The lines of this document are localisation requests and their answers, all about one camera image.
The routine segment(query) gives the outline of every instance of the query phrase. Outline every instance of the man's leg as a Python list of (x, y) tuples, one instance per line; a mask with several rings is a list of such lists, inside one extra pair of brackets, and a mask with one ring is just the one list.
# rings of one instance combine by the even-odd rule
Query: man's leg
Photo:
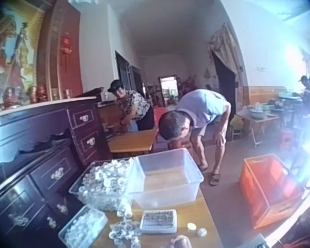
[(204, 171), (208, 168), (208, 163), (205, 155), (205, 148), (202, 144), (201, 138), (205, 135), (207, 126), (203, 128), (193, 129), (190, 137), (190, 141), (193, 145), (193, 148), (196, 152), (197, 157), (200, 160), (199, 168), (201, 171)]
[(222, 163), (223, 156), (225, 153), (226, 130), (227, 130), (227, 127), (222, 132), (220, 137), (216, 140), (215, 165), (209, 177), (209, 184), (211, 186), (216, 186), (220, 182), (220, 178), (221, 178), (220, 167), (221, 167), (221, 163)]

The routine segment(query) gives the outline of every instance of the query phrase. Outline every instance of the drawer handle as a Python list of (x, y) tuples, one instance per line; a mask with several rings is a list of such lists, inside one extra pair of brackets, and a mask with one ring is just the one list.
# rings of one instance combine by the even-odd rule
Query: drawer handle
[(87, 122), (88, 121), (88, 115), (83, 115), (83, 116), (79, 117), (79, 120), (82, 120), (83, 122)]
[(12, 219), (14, 225), (16, 226), (26, 226), (29, 223), (29, 219), (27, 217), (22, 217), (20, 215), (16, 216), (14, 214), (10, 214), (8, 217)]
[(59, 209), (59, 211), (62, 214), (68, 214), (68, 212), (69, 212), (67, 206), (65, 206), (65, 205), (57, 204), (56, 207)]
[(90, 146), (93, 146), (95, 144), (95, 138), (90, 138), (87, 142), (87, 144), (89, 144)]
[(55, 180), (59, 180), (63, 176), (63, 167), (60, 167), (56, 170), (52, 175), (51, 178)]
[(48, 225), (52, 228), (55, 229), (57, 227), (56, 221), (52, 217), (47, 217), (48, 220)]

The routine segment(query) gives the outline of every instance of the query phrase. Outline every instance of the doorway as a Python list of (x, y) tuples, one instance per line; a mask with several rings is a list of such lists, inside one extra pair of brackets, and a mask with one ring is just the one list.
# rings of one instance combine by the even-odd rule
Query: doorway
[(159, 77), (163, 106), (176, 106), (178, 103), (178, 83), (177, 76)]
[(141, 78), (140, 69), (132, 66), (132, 74), (134, 79), (135, 90), (145, 97), (144, 84)]
[(129, 62), (115, 51), (119, 80), (126, 90), (132, 89), (131, 75), (129, 73)]
[(229, 121), (231, 121), (236, 114), (236, 75), (224, 65), (214, 52), (212, 52), (212, 57), (218, 76), (219, 93), (231, 104), (229, 117)]

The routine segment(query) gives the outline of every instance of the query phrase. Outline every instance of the sandal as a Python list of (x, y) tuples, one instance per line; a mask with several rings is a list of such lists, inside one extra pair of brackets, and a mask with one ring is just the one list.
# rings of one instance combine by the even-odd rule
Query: sandal
[(211, 173), (209, 175), (209, 184), (211, 186), (217, 186), (219, 184), (220, 179), (221, 179), (220, 173), (218, 173), (218, 174)]
[(203, 172), (203, 171), (205, 171), (208, 167), (204, 167), (204, 166), (202, 166), (202, 165), (197, 165), (197, 167), (198, 167), (198, 169), (201, 171), (201, 172)]

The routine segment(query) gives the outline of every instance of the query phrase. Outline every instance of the ceiling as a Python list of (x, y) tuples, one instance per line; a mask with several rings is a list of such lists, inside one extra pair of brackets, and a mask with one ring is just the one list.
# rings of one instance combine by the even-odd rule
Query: ceiling
[(245, 0), (276, 15), (296, 32), (310, 39), (309, 0)]
[(287, 21), (310, 9), (309, 0), (247, 0)]
[(198, 7), (206, 0), (108, 0), (143, 56), (181, 50)]

